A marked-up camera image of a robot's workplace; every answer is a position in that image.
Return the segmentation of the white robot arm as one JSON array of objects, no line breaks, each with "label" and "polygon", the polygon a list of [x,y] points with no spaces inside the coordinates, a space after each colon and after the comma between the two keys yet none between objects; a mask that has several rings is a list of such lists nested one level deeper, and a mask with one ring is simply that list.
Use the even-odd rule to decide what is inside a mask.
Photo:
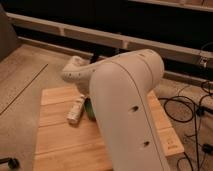
[{"label": "white robot arm", "polygon": [[62,78],[91,99],[114,171],[170,171],[147,100],[163,74],[151,49],[95,63],[73,56],[63,68]]}]

